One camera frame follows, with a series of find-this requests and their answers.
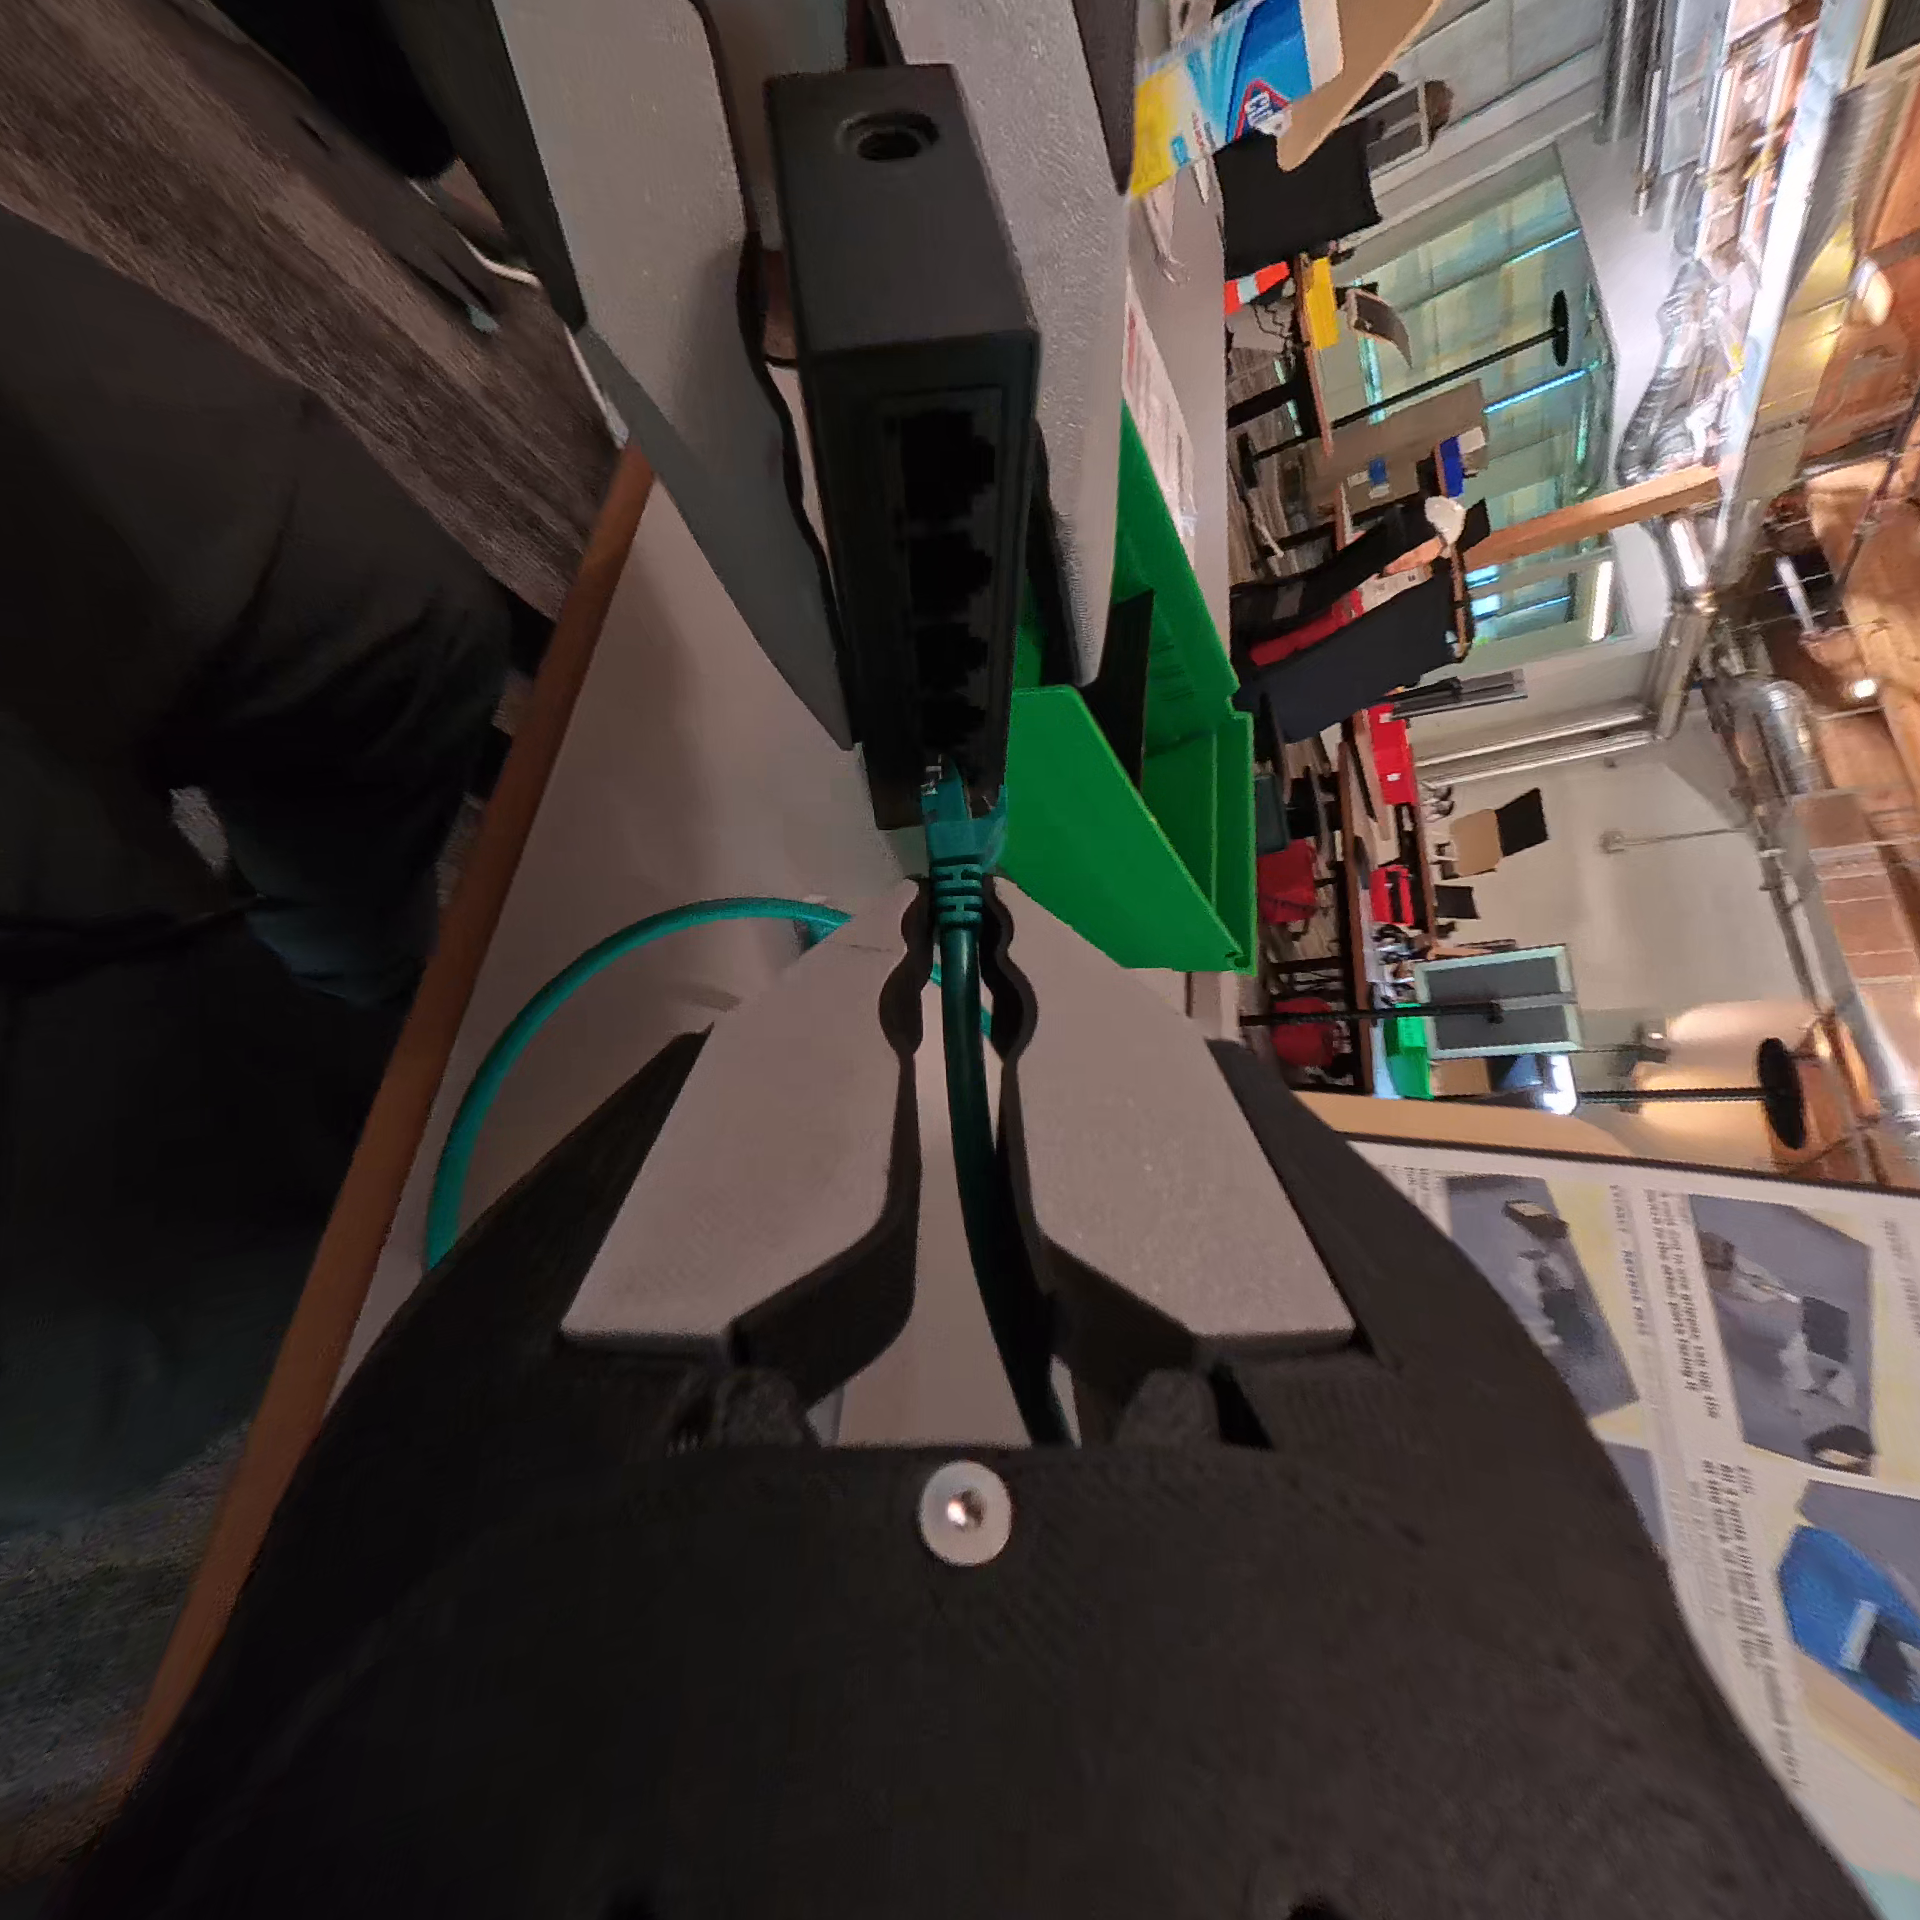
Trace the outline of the black floor lamp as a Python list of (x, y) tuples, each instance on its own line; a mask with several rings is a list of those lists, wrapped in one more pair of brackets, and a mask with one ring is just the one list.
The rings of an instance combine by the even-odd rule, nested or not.
[(1554, 365), (1564, 369), (1571, 358), (1571, 343), (1572, 314), (1565, 296), (1558, 292), (1549, 302), (1549, 323), (1545, 329), (1537, 329), (1502, 347), (1451, 367), (1444, 373), (1431, 374), (1411, 387), (1402, 387), (1391, 395), (1372, 400), (1361, 409), (1337, 419), (1326, 410), (1320, 363), (1307, 347), (1302, 347), (1295, 373), (1290, 373), (1281, 385), (1272, 390), (1264, 390), (1257, 395), (1230, 404), (1224, 416), (1224, 425), (1226, 430), (1239, 430), (1274, 414), (1290, 414), (1296, 433), (1288, 443), (1282, 443), (1282, 448), (1302, 445), (1307, 440), (1324, 441), (1344, 426), (1363, 425), (1374, 414), (1391, 414), (1399, 405), (1423, 400), (1455, 383), (1466, 381), (1476, 373), (1488, 370), (1502, 361), (1520, 356), (1532, 347), (1549, 347)]

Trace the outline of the green plastic bin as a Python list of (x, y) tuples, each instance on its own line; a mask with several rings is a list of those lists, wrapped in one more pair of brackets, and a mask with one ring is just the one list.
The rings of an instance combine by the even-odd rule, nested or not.
[(1132, 787), (1046, 660), (1036, 595), (1020, 610), (1001, 872), (1113, 962), (1254, 972), (1254, 729), (1163, 490), (1121, 412), (1113, 600), (1149, 591), (1146, 753)]

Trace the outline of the silver ventilation duct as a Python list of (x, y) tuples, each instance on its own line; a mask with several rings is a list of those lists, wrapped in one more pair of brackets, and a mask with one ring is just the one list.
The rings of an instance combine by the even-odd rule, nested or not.
[(1803, 1140), (1916, 1171), (1916, 4), (1658, 4), (1674, 268), (1619, 486), (1809, 1015)]

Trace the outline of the red bag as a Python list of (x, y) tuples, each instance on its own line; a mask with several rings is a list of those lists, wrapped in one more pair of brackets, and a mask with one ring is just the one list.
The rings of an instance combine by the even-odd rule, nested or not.
[(1351, 862), (1324, 857), (1309, 840), (1256, 855), (1256, 917), (1262, 934), (1302, 932), (1315, 917), (1351, 932)]

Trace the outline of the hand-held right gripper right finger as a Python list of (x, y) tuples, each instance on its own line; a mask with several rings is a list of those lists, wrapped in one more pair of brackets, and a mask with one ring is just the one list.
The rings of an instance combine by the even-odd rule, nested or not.
[(1208, 1032), (1010, 882), (994, 883), (1020, 1019), (1001, 1089), (1066, 1312), (1142, 1311), (1197, 1352), (1329, 1352), (1351, 1311)]

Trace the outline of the instruction sheet stand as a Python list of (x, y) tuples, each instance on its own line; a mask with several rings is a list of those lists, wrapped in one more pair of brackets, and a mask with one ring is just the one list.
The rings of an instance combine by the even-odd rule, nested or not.
[(1881, 1917), (1916, 1917), (1916, 1194), (1354, 1148), (1558, 1373), (1801, 1814)]

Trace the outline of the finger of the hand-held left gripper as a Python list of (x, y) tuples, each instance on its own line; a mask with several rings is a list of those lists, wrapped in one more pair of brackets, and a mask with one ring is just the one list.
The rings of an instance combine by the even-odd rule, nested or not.
[(759, 354), (759, 233), (707, 4), (499, 4), (582, 350), (767, 663), (845, 751), (827, 559)]
[(1133, 4), (894, 3), (906, 63), (955, 73), (1041, 334), (1042, 521), (1064, 677), (1106, 646), (1133, 164)]

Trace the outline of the disinfecting wipes canister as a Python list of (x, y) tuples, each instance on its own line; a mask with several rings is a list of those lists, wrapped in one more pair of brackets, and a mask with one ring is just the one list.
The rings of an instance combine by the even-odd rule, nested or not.
[(1129, 192), (1153, 195), (1234, 140), (1276, 136), (1343, 68), (1337, 3), (1234, 3), (1140, 67)]

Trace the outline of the black bin divider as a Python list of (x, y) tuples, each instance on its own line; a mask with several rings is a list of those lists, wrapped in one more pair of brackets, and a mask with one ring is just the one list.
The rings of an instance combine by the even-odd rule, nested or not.
[(1149, 591), (1109, 606), (1098, 677), (1086, 686), (1088, 712), (1132, 787), (1140, 787), (1146, 753), (1146, 709), (1154, 637)]

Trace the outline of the tan cardboard panel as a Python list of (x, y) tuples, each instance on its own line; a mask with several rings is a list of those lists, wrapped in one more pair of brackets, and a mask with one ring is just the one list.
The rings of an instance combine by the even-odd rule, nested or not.
[(1488, 1151), (1511, 1157), (1534, 1154), (1626, 1164), (1641, 1159), (1632, 1147), (1585, 1120), (1537, 1109), (1312, 1090), (1299, 1093), (1299, 1100), (1314, 1118), (1348, 1140)]

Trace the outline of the person's legs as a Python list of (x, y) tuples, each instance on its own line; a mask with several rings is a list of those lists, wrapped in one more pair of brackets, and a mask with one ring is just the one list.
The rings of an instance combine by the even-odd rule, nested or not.
[(4, 213), (4, 1534), (256, 1406), (439, 929), (509, 598), (331, 412)]

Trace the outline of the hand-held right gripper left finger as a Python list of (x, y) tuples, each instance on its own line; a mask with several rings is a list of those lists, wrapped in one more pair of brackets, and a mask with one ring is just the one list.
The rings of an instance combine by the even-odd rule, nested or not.
[(822, 1406), (895, 1341), (920, 1227), (919, 898), (895, 886), (707, 1032), (566, 1343), (770, 1373)]

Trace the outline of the black network switch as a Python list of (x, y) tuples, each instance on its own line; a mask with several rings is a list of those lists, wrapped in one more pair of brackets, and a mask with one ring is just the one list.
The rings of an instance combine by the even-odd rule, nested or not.
[(999, 800), (1041, 334), (949, 65), (766, 85), (835, 660), (874, 823)]

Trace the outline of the printed paper sheet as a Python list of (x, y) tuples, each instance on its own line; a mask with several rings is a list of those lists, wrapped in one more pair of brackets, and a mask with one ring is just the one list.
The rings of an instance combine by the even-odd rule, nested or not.
[(1181, 538), (1192, 542), (1197, 523), (1192, 436), (1132, 277), (1126, 282), (1121, 390), (1167, 511)]

